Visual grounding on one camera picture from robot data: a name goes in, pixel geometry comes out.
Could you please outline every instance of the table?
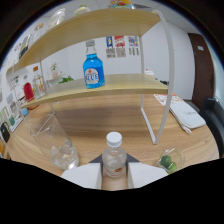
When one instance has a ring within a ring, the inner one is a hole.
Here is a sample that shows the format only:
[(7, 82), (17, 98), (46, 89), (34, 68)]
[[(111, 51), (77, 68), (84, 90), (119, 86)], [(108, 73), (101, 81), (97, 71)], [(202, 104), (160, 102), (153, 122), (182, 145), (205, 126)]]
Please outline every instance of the table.
[[(207, 126), (192, 130), (188, 135), (169, 112), (158, 145), (153, 145), (142, 116), (141, 95), (97, 96), (53, 103), (55, 115), (75, 145), (81, 165), (98, 157), (107, 147), (106, 135), (111, 131), (122, 134), (123, 149), (144, 164), (154, 165), (163, 150), (179, 148), (185, 154), (184, 167), (219, 158), (215, 139)], [(144, 109), (157, 135), (164, 106), (152, 94), (145, 95)], [(11, 134), (6, 151), (13, 161), (31, 164), (54, 175), (63, 170), (49, 162), (29, 134), (29, 125), (52, 113), (49, 104), (42, 104), (26, 116)], [(103, 173), (103, 190), (128, 189), (126, 175), (113, 179)]]

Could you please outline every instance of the door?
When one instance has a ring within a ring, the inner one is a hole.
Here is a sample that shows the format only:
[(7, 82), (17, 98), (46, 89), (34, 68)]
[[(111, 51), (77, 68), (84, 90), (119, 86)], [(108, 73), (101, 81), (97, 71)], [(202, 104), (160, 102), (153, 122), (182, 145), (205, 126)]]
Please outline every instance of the door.
[(213, 97), (214, 68), (212, 58), (204, 38), (200, 34), (188, 33), (195, 60), (195, 82), (192, 103), (199, 109), (204, 97)]

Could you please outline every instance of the clear plastic bottle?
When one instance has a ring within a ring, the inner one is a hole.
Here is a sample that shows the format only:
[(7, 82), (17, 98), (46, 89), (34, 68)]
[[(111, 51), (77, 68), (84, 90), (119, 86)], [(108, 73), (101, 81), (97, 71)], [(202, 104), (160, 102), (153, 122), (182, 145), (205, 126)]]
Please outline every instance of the clear plastic bottle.
[(88, 89), (105, 85), (103, 62), (97, 57), (95, 41), (86, 41), (86, 61), (83, 64), (84, 78)]
[(34, 98), (39, 99), (40, 97), (44, 96), (45, 87), (44, 87), (44, 80), (41, 75), (38, 73), (38, 66), (33, 68), (34, 78), (33, 78), (33, 88), (34, 88)]
[(102, 154), (103, 166), (110, 177), (120, 177), (127, 161), (127, 154), (120, 147), (122, 136), (118, 132), (110, 132), (107, 135), (108, 148)]

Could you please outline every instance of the bottle cap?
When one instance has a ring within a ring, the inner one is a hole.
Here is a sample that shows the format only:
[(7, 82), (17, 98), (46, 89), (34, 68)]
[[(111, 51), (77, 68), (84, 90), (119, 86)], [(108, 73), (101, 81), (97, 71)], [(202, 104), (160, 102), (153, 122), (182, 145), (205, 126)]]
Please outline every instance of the bottle cap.
[(37, 71), (37, 70), (38, 70), (38, 66), (36, 66), (36, 67), (33, 68), (33, 71), (34, 72)]
[(86, 41), (86, 47), (95, 46), (95, 40), (87, 40)]
[(119, 132), (110, 132), (107, 135), (107, 145), (110, 147), (119, 147), (122, 143), (122, 136)]

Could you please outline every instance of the shelf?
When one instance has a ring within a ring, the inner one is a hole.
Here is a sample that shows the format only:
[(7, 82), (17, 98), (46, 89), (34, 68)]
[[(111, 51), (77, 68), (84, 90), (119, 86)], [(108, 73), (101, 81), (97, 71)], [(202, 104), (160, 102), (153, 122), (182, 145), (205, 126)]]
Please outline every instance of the shelf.
[(27, 108), (43, 103), (52, 103), (73, 98), (121, 95), (121, 94), (167, 94), (168, 87), (143, 74), (106, 75), (105, 86), (87, 89), (84, 79), (58, 84), (47, 89), (47, 95), (21, 105)]
[(160, 18), (157, 14), (131, 9), (101, 9), (64, 21), (42, 35), (20, 61), (15, 71), (39, 63), (71, 45), (107, 36), (143, 36)]

